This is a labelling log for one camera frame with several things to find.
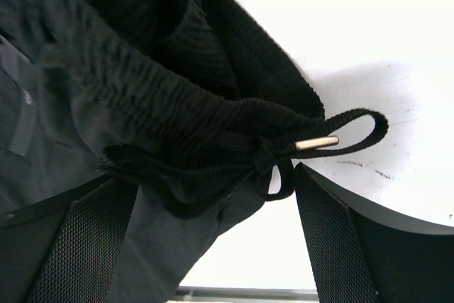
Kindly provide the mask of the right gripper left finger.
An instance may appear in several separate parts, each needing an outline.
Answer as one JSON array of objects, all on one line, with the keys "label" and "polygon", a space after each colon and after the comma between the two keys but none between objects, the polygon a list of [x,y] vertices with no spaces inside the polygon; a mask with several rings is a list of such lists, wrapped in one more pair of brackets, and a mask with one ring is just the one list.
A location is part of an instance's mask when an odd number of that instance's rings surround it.
[{"label": "right gripper left finger", "polygon": [[138,188],[101,176],[1,215],[2,302],[105,302]]}]

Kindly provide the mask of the black shorts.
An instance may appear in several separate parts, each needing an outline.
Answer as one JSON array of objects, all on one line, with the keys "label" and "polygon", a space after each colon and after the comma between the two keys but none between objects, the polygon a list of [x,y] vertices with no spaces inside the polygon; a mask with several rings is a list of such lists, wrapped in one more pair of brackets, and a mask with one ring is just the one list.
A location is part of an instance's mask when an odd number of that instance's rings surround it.
[{"label": "black shorts", "polygon": [[105,302],[166,302],[220,235],[294,193],[293,160],[388,128],[326,118],[234,0],[1,0],[1,215],[101,176],[137,186]]}]

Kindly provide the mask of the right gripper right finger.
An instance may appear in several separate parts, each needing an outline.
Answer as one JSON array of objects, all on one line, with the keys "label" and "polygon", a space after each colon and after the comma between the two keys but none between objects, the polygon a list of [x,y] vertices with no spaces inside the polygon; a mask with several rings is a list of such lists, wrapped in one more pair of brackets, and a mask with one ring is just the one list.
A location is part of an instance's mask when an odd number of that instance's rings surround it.
[{"label": "right gripper right finger", "polygon": [[453,301],[453,227],[388,209],[303,164],[295,189],[320,302]]}]

